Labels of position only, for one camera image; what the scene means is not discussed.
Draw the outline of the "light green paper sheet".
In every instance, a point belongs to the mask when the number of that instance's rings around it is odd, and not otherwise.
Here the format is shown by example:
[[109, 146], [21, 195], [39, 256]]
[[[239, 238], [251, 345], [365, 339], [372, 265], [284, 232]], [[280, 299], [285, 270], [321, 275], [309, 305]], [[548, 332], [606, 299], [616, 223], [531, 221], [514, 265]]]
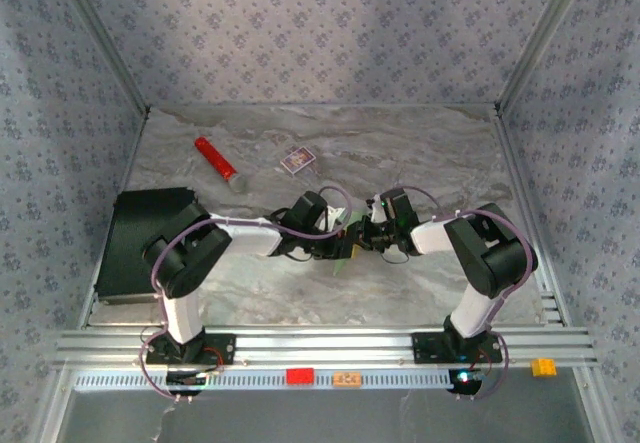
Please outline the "light green paper sheet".
[[[336, 229], [340, 224], [345, 223], [347, 226], [350, 224], [356, 223], [360, 220], [364, 213], [362, 211], [353, 210], [349, 216], [346, 218], [347, 210], [345, 208], [336, 208], [332, 210], [332, 218], [333, 218], [333, 229]], [[347, 261], [350, 259], [338, 259], [334, 263], [333, 273], [332, 275], [336, 277], [339, 272], [344, 268]]]

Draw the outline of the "purple playing card box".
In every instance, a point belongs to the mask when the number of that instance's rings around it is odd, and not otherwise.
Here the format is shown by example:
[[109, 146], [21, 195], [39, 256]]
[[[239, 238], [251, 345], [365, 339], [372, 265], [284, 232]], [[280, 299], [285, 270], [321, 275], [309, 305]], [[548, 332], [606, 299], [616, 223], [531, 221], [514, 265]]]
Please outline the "purple playing card box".
[[316, 160], [316, 156], [306, 147], [300, 147], [289, 153], [280, 161], [281, 166], [295, 175]]

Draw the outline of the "red glitter tube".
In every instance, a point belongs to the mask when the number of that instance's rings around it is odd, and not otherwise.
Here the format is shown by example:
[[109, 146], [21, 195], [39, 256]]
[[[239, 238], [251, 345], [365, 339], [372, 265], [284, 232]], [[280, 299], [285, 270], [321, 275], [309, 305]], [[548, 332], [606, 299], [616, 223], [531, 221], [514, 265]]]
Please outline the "red glitter tube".
[[233, 192], [245, 193], [247, 191], [247, 181], [244, 175], [239, 173], [207, 138], [203, 136], [196, 138], [194, 146]]

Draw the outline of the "black controller board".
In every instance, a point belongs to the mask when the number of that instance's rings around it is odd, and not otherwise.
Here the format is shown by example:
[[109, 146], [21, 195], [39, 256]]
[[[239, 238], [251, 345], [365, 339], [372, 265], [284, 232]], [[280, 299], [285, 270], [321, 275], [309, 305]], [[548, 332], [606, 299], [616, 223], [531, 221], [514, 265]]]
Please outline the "black controller board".
[[195, 397], [205, 388], [207, 375], [203, 372], [169, 371], [165, 383], [174, 397]]
[[476, 369], [452, 369], [449, 371], [451, 387], [449, 393], [462, 396], [475, 396], [482, 387], [484, 373]]

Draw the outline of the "black ribbed case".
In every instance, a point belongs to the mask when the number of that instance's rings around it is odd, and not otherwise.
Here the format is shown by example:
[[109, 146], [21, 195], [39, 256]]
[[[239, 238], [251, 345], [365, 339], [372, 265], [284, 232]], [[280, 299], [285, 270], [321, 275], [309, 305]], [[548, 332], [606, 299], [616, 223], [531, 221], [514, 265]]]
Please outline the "black ribbed case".
[[196, 200], [186, 187], [124, 191], [118, 195], [102, 256], [97, 299], [104, 304], [151, 303], [150, 267], [143, 260], [149, 240]]

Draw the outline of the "aluminium mounting rail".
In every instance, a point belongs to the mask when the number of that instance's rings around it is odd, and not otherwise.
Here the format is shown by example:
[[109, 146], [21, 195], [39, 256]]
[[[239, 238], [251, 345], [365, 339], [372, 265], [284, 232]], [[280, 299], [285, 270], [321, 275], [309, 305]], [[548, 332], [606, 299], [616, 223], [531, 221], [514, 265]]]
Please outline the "aluminium mounting rail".
[[[211, 337], [230, 334], [234, 369], [286, 367], [412, 367], [411, 336], [428, 327], [240, 326], [209, 327]], [[588, 331], [562, 326], [497, 327], [513, 367], [549, 358], [558, 367], [590, 367], [598, 358]], [[53, 361], [73, 368], [130, 368], [137, 365], [142, 340], [150, 328], [89, 327], [65, 331]]]

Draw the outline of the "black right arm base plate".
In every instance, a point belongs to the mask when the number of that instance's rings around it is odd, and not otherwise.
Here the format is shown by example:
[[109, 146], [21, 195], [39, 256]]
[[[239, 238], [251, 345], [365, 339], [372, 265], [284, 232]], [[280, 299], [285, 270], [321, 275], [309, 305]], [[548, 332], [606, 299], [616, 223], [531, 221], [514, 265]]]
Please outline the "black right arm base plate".
[[491, 363], [503, 361], [498, 338], [487, 332], [469, 339], [453, 332], [416, 332], [411, 334], [411, 345], [417, 364], [471, 364], [480, 357]]

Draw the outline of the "aluminium table side rail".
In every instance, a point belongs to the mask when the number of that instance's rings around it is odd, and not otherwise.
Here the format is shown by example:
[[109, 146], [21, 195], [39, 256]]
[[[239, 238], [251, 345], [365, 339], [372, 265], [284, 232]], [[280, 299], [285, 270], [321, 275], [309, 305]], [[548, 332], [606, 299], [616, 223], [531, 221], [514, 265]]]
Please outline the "aluminium table side rail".
[[537, 219], [537, 205], [533, 193], [527, 184], [526, 165], [518, 158], [513, 138], [509, 128], [504, 123], [500, 107], [495, 105], [494, 124], [498, 140], [506, 160], [506, 167], [510, 174], [519, 214], [524, 230], [537, 253], [539, 266], [535, 272], [535, 279], [543, 299], [553, 298], [554, 310], [545, 310], [548, 326], [572, 326], [573, 321], [564, 301], [561, 287], [551, 258], [551, 250], [547, 244], [543, 228]]
[[96, 264], [94, 266], [91, 278], [89, 279], [89, 284], [87, 287], [87, 291], [86, 294], [84, 296], [83, 299], [83, 304], [82, 304], [82, 308], [81, 308], [81, 312], [80, 312], [80, 316], [77, 320], [77, 323], [75, 325], [75, 329], [76, 330], [83, 330], [86, 328], [86, 326], [88, 325], [88, 320], [91, 314], [91, 309], [92, 309], [92, 305], [93, 302], [95, 300], [95, 284], [97, 283], [98, 277], [99, 277], [99, 273], [100, 273], [100, 268], [102, 265], [102, 260], [106, 251], [106, 247], [107, 244], [109, 242], [109, 234], [110, 234], [110, 228], [111, 228], [111, 223], [113, 222], [113, 214], [114, 214], [114, 205], [115, 202], [117, 200], [118, 195], [123, 192], [126, 189], [127, 183], [130, 179], [130, 175], [132, 172], [132, 168], [137, 156], [137, 152], [138, 152], [138, 148], [140, 145], [140, 141], [142, 138], [142, 135], [144, 133], [144, 129], [146, 126], [146, 123], [148, 121], [149, 118], [149, 113], [150, 113], [151, 107], [149, 105], [147, 105], [142, 113], [142, 116], [137, 124], [137, 128], [136, 131], [134, 133], [134, 139], [132, 140], [132, 145], [131, 148], [129, 150], [128, 153], [128, 159], [126, 162], [126, 166], [124, 168], [124, 174], [122, 176], [122, 178], [120, 179], [117, 187], [116, 187], [116, 196], [114, 197], [111, 206], [109, 207], [110, 209], [110, 213], [109, 213], [109, 221], [107, 224], [107, 228], [106, 228], [106, 233], [105, 236], [102, 240], [101, 246], [99, 248], [99, 252], [97, 254], [97, 260], [96, 260]]

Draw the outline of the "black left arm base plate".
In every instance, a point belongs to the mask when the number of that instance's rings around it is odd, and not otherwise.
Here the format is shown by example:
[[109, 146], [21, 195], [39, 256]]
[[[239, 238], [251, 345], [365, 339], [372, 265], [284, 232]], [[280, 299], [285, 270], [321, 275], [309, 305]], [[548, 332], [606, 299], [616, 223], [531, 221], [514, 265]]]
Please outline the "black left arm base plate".
[[187, 343], [178, 343], [169, 334], [151, 340], [145, 362], [152, 365], [230, 365], [234, 361], [236, 336], [201, 332]]

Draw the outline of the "aluminium frame post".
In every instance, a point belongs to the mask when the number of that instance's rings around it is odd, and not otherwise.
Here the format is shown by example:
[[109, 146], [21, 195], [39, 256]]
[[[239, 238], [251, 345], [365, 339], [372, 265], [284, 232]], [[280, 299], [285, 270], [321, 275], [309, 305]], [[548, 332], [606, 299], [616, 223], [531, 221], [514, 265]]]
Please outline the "aluminium frame post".
[[573, 2], [574, 0], [548, 0], [514, 71], [495, 103], [499, 117], [511, 111]]
[[58, 443], [65, 414], [73, 392], [75, 372], [67, 368], [60, 369], [53, 382], [52, 390], [45, 405], [44, 421], [37, 443]]
[[594, 368], [576, 367], [573, 375], [594, 443], [613, 443]]

